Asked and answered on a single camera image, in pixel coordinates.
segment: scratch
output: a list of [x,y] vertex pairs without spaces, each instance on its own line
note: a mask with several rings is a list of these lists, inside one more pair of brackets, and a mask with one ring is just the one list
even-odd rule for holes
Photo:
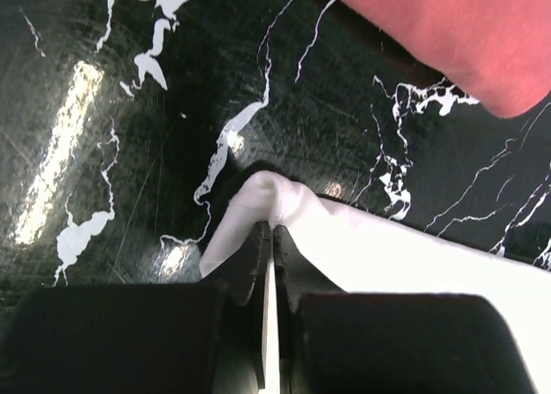
[[122,276],[119,270],[115,268],[115,265],[111,268],[111,273],[115,274],[116,277],[119,278],[122,284],[126,285],[128,283],[128,281]]
[[350,192],[350,196],[352,196],[354,194],[354,192],[356,191],[356,186],[357,186],[359,181],[360,181],[360,171],[358,170],[357,176],[356,176],[356,181],[354,182],[354,185],[352,185],[352,192]]
[[161,164],[158,167],[158,185],[157,185],[157,205],[155,207],[155,225],[153,226],[153,236],[157,236],[158,219],[158,201],[161,196],[161,181],[163,180],[163,150],[161,149]]
[[359,199],[360,199],[360,196],[363,195],[364,192],[366,192],[370,187],[371,187],[371,183],[373,182],[373,172],[375,172],[375,169],[377,168],[377,166],[379,165],[379,163],[381,162],[381,159],[383,157],[386,157],[387,154],[385,153],[385,144],[384,144],[384,141],[382,139],[382,134],[381,134],[381,125],[379,125],[379,121],[377,120],[377,118],[375,117],[375,115],[373,113],[371,113],[371,118],[374,120],[375,124],[377,125],[377,135],[379,136],[379,141],[380,141],[380,144],[379,144],[379,155],[377,156],[377,158],[375,159],[375,164],[373,165],[373,167],[369,170],[369,180],[368,180],[368,184],[366,186],[364,186],[362,188],[362,190],[360,191],[360,193],[356,196],[356,198],[352,201],[352,204],[354,203],[358,203]]
[[340,114],[344,117],[348,117],[349,119],[356,119],[355,115],[353,115],[352,113],[348,113],[348,112],[345,112],[344,110],[341,110],[339,108],[336,108],[335,106],[333,106],[332,104],[330,104],[329,102],[325,102],[319,98],[316,97],[316,102],[318,102],[319,104],[323,105],[323,106],[326,106],[327,108],[329,108],[332,112],[336,113],[336,114]]
[[269,122],[269,124],[274,129],[274,132],[277,132],[279,130],[279,127],[276,125],[276,121],[271,118],[270,114],[265,114],[266,120]]
[[145,185],[147,184],[147,181],[149,180],[149,176],[152,174],[152,170],[153,170],[153,167],[155,166],[155,163],[157,162],[157,158],[159,157],[159,153],[153,159],[153,163],[149,167],[149,170],[147,170],[147,175],[145,175],[145,179],[144,179],[143,183],[141,184],[141,188],[139,189],[139,192],[138,192],[138,197],[136,198],[136,201],[134,202],[132,212],[130,213],[130,218],[128,219],[127,225],[124,229],[124,233],[122,234],[121,244],[119,245],[119,249],[117,250],[117,253],[116,253],[116,256],[115,256],[115,261],[113,262],[113,266],[115,268],[117,266],[117,262],[119,261],[119,257],[121,256],[122,245],[124,244],[124,241],[127,237],[128,230],[130,229],[130,224],[132,223],[133,216],[136,213],[136,208],[138,207],[139,199],[141,198],[141,195],[144,193]]
[[465,183],[465,186],[467,186],[467,177],[465,176],[465,169],[461,164],[461,157],[459,156],[459,151],[457,150],[457,144],[455,143],[454,133],[451,131],[451,125],[449,124],[449,122],[447,122],[447,124],[448,124],[449,135],[451,136],[451,140],[454,144],[455,155],[457,157],[457,164],[459,164],[459,169],[461,171],[461,176],[463,177],[463,182]]
[[2,77],[0,78],[0,84],[4,85],[9,80],[11,80],[11,78],[13,76],[13,70],[14,70],[14,67],[15,67],[15,62],[16,62],[16,60],[19,59],[19,53],[20,52],[21,52],[21,45],[19,45],[19,44],[15,49],[11,49],[11,54],[10,54],[10,57],[9,57],[10,58],[9,65],[3,71]]
[[23,159],[25,159],[25,162],[30,166],[31,160],[30,158],[23,152],[23,149],[17,145],[17,143],[3,130],[2,126],[0,126],[0,134],[2,134],[6,140],[8,140],[8,143],[21,155]]
[[174,228],[174,210],[176,209],[176,199],[172,199],[172,214],[170,215],[170,229]]

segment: white cloth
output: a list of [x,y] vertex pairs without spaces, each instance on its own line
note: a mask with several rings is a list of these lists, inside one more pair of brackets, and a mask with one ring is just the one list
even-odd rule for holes
[[508,323],[537,391],[551,393],[551,274],[321,199],[267,171],[251,176],[230,201],[201,274],[239,249],[258,221],[287,227],[301,254],[346,292],[486,298]]

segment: tabletop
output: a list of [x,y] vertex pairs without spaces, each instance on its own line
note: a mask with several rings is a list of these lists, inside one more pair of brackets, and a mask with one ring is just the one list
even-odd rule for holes
[[258,162],[551,269],[549,96],[495,118],[338,0],[0,4],[0,328],[37,286],[197,280]]

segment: red fabric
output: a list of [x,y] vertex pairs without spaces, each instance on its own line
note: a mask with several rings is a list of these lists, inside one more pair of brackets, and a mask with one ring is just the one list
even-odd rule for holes
[[342,0],[493,114],[551,89],[551,0]]

